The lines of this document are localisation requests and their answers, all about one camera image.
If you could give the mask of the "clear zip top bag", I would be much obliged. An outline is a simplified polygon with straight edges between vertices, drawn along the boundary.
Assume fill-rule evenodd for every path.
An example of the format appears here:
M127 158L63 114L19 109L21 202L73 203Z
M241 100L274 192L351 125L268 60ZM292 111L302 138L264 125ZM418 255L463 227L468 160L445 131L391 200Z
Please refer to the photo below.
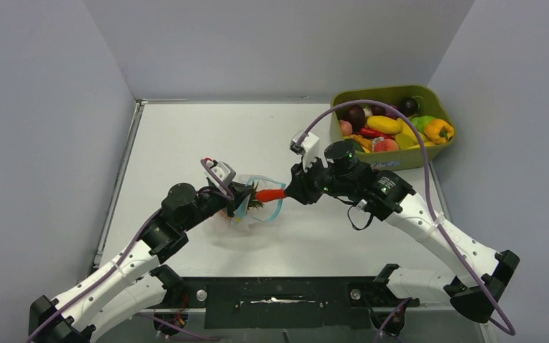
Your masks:
M229 216L225 210L217 218L231 228L248 232L259 224L272 222L280 213L285 197L286 184L269 177L255 174L240 174L234 181L252 188L252 193Z

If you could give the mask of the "toy pineapple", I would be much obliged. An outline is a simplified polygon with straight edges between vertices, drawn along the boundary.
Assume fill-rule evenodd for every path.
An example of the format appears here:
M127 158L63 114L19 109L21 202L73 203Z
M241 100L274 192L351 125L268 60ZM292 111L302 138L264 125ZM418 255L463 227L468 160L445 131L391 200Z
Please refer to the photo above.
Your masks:
M258 187L258 184L252 183L252 192L251 192L250 196L249 196L248 199L247 199L247 205L246 205L245 210L244 210L244 213L245 213L245 214L246 214L249 210L261 209L261 208L264 207L264 203L261 202L261 201L257 198L257 187Z

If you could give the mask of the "dark red toy apple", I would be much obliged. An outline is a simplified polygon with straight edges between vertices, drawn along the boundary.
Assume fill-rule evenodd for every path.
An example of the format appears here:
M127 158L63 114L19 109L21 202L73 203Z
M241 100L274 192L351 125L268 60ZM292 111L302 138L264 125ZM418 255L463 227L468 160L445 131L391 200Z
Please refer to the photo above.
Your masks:
M345 113L344 120L351 124L354 132L359 132L366 125L367 117L360 105L353 105Z

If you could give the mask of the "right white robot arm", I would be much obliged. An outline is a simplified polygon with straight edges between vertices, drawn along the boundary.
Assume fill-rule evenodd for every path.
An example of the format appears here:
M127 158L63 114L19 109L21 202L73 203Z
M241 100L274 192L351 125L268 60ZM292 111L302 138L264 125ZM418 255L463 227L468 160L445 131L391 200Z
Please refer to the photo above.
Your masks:
M373 294L384 305L397 299L450 304L465 318L487 323L520 259L510 250L497 252L469 237L445 218L431 215L427 201L393 171L373 169L360 161L353 146L336 141L316 155L318 144L290 144L300 155L291 168L287 197L316 203L324 194L399 229L437 257L447 271L414 270L387 264L375 278Z

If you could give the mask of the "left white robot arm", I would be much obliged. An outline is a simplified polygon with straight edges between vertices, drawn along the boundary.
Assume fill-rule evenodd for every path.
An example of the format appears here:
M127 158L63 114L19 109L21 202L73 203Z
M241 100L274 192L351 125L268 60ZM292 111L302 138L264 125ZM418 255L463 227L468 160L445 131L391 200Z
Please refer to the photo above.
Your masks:
M189 241L187 231L222 210L233 213L254 191L237 182L231 186L226 196L213 184L199 191L187 183L174 185L115 258L70 290L32 303L28 342L95 342L179 292L182 279L165 262Z

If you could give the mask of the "small pink toy peach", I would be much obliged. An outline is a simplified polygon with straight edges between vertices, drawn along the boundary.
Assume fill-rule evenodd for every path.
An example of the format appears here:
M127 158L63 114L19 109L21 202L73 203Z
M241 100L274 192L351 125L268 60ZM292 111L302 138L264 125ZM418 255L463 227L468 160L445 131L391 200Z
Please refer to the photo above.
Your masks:
M353 133L352 124L345 120L339 120L339 127L344 137L351 136Z

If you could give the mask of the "red toy chili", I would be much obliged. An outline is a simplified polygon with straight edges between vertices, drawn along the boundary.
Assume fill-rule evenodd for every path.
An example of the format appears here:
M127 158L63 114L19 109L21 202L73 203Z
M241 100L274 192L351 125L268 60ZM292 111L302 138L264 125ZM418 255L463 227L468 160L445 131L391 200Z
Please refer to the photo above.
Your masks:
M389 134L385 134L380 131L367 128L367 127L363 127L360 129L360 135L368 139L376 139L376 138L392 139L392 136L390 136Z

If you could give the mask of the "yellow toy mango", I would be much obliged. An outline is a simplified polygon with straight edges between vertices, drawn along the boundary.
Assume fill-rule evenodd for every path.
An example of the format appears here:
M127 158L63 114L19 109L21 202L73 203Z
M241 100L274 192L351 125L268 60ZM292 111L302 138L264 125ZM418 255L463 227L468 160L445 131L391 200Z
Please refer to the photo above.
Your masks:
M401 126L397 123L396 119L387 116L370 116L367 119L366 125L371 129L389 135L396 135L401 131Z

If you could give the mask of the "yellow toy banana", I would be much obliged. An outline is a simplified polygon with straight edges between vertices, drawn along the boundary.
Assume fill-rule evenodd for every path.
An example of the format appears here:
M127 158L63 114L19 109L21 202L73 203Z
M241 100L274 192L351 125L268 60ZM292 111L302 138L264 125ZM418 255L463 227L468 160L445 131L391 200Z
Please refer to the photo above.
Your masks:
M396 119L401 126L401 131L394 135L395 141L401 150L414 149L419 147L419 142L412 129L401 118Z

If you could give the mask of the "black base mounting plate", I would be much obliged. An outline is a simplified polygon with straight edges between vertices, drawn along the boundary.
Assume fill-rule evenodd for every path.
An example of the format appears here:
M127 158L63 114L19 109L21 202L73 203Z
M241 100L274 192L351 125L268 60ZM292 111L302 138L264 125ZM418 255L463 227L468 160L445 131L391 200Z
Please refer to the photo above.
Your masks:
M187 277L152 308L203 314L206 329L369 329L401 301L375 277Z

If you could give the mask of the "dark purple toy plum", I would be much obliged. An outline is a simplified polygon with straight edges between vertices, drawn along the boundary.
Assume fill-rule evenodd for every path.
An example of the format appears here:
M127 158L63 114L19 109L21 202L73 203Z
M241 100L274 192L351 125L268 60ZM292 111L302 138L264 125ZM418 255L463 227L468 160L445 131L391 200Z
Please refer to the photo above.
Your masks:
M417 100L412 97L402 99L397 107L399 111L407 117L416 115L420 109Z

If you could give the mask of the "green toy pepper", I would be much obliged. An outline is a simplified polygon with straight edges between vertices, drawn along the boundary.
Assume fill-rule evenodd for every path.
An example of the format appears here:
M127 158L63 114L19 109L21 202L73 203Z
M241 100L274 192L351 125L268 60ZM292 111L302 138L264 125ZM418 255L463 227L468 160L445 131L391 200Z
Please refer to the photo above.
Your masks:
M435 119L436 119L436 117L434 117L434 116L415 116L415 117L411 118L410 121L412 122L412 124L416 127L416 129L420 133L424 134L425 133L425 127Z

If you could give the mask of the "yellow toy bell pepper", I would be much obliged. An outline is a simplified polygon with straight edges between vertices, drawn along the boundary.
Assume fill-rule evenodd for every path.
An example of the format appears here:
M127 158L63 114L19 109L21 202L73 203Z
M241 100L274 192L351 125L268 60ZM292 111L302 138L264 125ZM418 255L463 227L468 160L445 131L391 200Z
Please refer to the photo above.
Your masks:
M455 136L455 129L445 120L433 119L425 125L424 134L434 144L446 144Z

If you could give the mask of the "olive green plastic bin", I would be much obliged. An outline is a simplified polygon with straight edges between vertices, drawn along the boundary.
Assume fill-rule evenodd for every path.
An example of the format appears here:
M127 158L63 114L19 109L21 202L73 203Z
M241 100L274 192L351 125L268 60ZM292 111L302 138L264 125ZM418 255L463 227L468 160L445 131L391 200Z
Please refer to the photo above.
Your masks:
M375 100L404 114L418 130L381 106L355 104L331 115L333 141L351 143L360 161L376 169L402 170L424 166L418 139L424 141L427 160L432 161L455 138L455 126L437 95L425 86L406 85L343 91L332 106L354 100Z

